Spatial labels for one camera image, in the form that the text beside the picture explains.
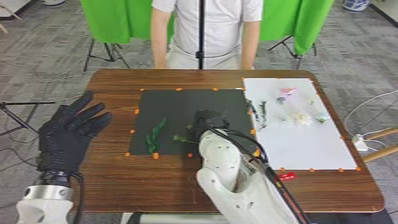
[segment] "black glove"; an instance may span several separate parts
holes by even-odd
[[[80,112],[90,100],[92,92],[85,92],[69,106],[60,105],[51,120],[39,129],[39,171],[78,172],[90,140],[112,120],[110,113],[94,117],[105,109],[103,103]]]

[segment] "tripod stand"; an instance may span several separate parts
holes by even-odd
[[[92,55],[94,44],[96,44],[96,40],[94,40],[94,38],[92,38],[92,40],[90,40],[89,54],[87,54],[85,64],[83,64],[83,72],[87,71],[87,68],[89,68],[90,58],[101,59],[101,60],[106,61],[106,62],[115,62],[115,61],[121,59],[122,64],[124,64],[126,67],[129,68],[128,63],[126,63],[126,60],[124,60],[124,58],[122,58],[122,56],[121,56],[121,52],[119,52],[119,50],[117,50],[117,49],[122,49],[122,48],[121,48],[121,45],[119,45],[119,44],[108,44],[108,43],[103,43],[103,47],[105,47],[105,50],[106,50],[106,56],[108,56],[108,58],[103,58],[103,57]]]
[[[300,69],[300,66],[302,66],[302,55],[296,54],[296,53],[293,52],[293,50],[289,49],[289,47],[288,47],[286,41],[289,40],[289,38],[293,38],[293,36],[288,36],[288,37],[279,41],[279,43],[272,46],[272,48],[268,49],[268,51],[272,51],[272,50],[279,47],[279,45],[282,44],[282,46],[286,47],[286,49],[288,49],[288,51],[289,51],[289,55],[291,55],[291,57],[298,60],[298,62],[296,62],[296,70],[298,70],[298,69]],[[312,43],[312,50],[314,50],[314,56],[316,56],[316,54],[318,54],[316,43]]]
[[[0,133],[0,136],[10,134],[12,132],[16,132],[23,128],[28,129],[35,134],[39,134],[37,130],[28,125],[28,122],[32,120],[32,116],[33,116],[37,107],[42,104],[55,104],[55,102],[48,101],[48,102],[21,102],[21,103],[5,103],[5,102],[2,102],[0,103],[0,110],[3,111],[3,113],[7,114],[10,119],[16,121],[16,123],[19,124],[19,126],[16,128],[12,128],[10,130],[5,130],[5,132]],[[18,117],[18,115],[10,112],[10,110],[7,108],[7,106],[14,106],[14,105],[19,105],[19,106],[33,105],[33,109],[30,110],[28,117],[26,117],[25,120]]]

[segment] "wooden table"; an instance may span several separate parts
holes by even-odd
[[[124,156],[140,89],[241,88],[241,77],[309,78],[339,128],[360,171],[296,171],[286,186],[307,212],[376,212],[384,208],[380,190],[352,145],[314,75],[305,71],[99,70],[87,90],[94,103],[105,102],[112,124],[87,153],[83,175],[87,212],[215,212],[195,181],[199,158]]]

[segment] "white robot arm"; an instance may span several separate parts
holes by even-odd
[[[18,224],[67,224],[65,216],[73,207],[73,189],[57,185],[26,188],[23,200],[16,204]]]
[[[261,171],[248,165],[232,143],[209,131],[201,137],[199,152],[204,162],[197,182],[229,223],[296,224]]]

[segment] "black mat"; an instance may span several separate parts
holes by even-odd
[[[247,114],[247,101],[241,90],[147,90],[140,98],[140,113],[135,120],[135,134],[131,135],[129,152],[133,155],[147,155],[145,136],[153,132],[163,118],[167,124],[160,132],[158,145],[160,155],[197,154],[197,144],[179,143],[172,140],[174,135],[192,139],[195,112],[213,110],[229,121],[231,129],[248,135],[252,124]],[[243,145],[254,151],[254,146],[245,140]]]

